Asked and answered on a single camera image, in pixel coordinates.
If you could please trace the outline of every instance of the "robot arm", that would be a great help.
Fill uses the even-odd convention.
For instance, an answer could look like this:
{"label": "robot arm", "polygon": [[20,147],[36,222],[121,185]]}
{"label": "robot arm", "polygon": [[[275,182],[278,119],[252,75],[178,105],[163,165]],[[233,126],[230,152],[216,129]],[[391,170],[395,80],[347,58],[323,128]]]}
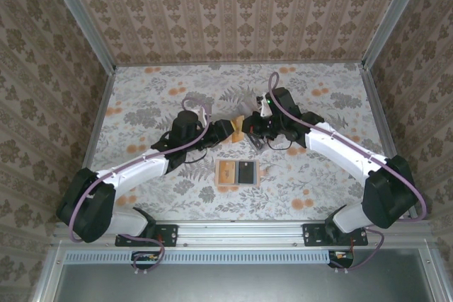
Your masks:
{"label": "robot arm", "polygon": [[107,170],[93,172],[81,169],[74,176],[68,191],[57,210],[57,216],[69,225],[72,214],[82,194],[97,179],[108,173],[112,175],[100,182],[87,196],[76,216],[74,232],[87,242],[93,242],[102,235],[127,234],[152,238],[155,220],[141,209],[115,207],[115,200],[138,184],[170,173],[185,162],[187,152],[216,146],[229,137],[234,128],[228,120],[210,123],[206,134],[197,143],[183,150],[149,158],[159,151],[167,151],[194,141],[203,131],[205,113],[184,110],[174,119],[171,130],[166,132],[151,148],[142,155],[124,164]]}
{"label": "robot arm", "polygon": [[[317,151],[331,159],[365,187],[361,202],[341,207],[326,219],[325,232],[332,244],[357,228],[372,224],[380,228],[388,228],[417,202],[416,196],[409,188],[379,165],[370,161],[370,158],[373,157],[387,164],[413,183],[411,171],[402,157],[395,156],[388,159],[385,156],[375,154],[346,137],[341,137],[329,123],[324,122],[322,117],[312,112],[300,113],[299,107],[295,105],[286,88],[274,89],[273,95],[291,115],[312,126],[323,128],[331,135],[305,127],[283,115],[274,104],[269,93],[262,98],[257,98],[257,101],[261,103],[261,112],[254,112],[250,117],[247,117],[243,122],[242,131],[271,140],[279,134],[284,134],[289,141]],[[365,158],[341,143],[337,138],[333,138],[334,135],[348,140],[349,144],[364,151],[369,155],[369,158]]]}

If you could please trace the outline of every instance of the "gray floor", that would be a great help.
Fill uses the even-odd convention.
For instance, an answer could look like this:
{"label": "gray floor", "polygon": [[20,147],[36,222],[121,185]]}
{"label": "gray floor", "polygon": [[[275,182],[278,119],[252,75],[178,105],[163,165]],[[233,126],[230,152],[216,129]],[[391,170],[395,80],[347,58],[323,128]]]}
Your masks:
{"label": "gray floor", "polygon": [[433,301],[417,251],[383,250],[362,269],[326,265],[68,265],[56,301]]}

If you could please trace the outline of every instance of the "floral tablecloth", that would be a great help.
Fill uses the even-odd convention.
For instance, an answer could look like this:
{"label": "floral tablecloth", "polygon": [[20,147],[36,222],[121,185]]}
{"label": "floral tablecloth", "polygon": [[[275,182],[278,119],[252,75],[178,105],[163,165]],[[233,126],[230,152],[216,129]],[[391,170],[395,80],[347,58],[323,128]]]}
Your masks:
{"label": "floral tablecloth", "polygon": [[[313,111],[353,141],[382,152],[356,64],[120,67],[92,169],[124,163],[148,149],[170,129],[187,95],[211,105],[213,120],[236,117],[244,98],[267,91],[273,71],[302,112]],[[282,140],[273,147],[287,145]],[[188,160],[200,155],[194,151]],[[260,187],[217,188],[218,158],[258,159]],[[247,141],[228,140],[202,161],[144,182],[116,204],[141,207],[158,220],[324,219],[362,195],[354,178],[316,152],[297,145],[256,155]]]}

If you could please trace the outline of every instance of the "ventilation grille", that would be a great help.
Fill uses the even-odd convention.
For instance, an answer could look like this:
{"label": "ventilation grille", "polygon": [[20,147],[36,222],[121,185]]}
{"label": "ventilation grille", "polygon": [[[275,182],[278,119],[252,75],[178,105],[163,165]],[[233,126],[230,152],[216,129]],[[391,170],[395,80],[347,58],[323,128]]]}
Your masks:
{"label": "ventilation grille", "polygon": [[[131,250],[69,250],[66,265],[84,264],[131,264]],[[256,265],[256,264],[320,264],[329,263],[327,250],[285,250],[285,251],[192,251],[169,250],[162,264],[199,265]]]}

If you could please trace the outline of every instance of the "wallpaper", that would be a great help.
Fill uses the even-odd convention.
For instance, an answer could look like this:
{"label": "wallpaper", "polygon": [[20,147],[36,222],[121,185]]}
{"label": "wallpaper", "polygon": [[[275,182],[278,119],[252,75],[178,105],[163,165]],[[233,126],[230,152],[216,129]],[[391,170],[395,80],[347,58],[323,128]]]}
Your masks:
{"label": "wallpaper", "polygon": [[[92,168],[108,169],[146,151],[171,128],[186,96],[211,106],[213,120],[234,119],[244,100],[268,92],[274,71],[302,112],[316,112],[353,141],[382,152],[356,64],[137,66],[115,72]],[[281,136],[271,145],[284,149],[289,142]],[[187,161],[203,153],[191,152]],[[215,161],[221,158],[258,160],[260,186],[216,187]],[[136,186],[116,207],[140,207],[161,221],[324,219],[362,195],[352,176],[299,144],[257,155],[246,140],[233,144],[230,137],[202,161]]]}
{"label": "wallpaper", "polygon": [[0,301],[26,301],[106,75],[63,0],[0,0]]}
{"label": "wallpaper", "polygon": [[391,0],[82,0],[117,65],[361,60]]}
{"label": "wallpaper", "polygon": [[453,0],[410,0],[372,74],[452,272]]}

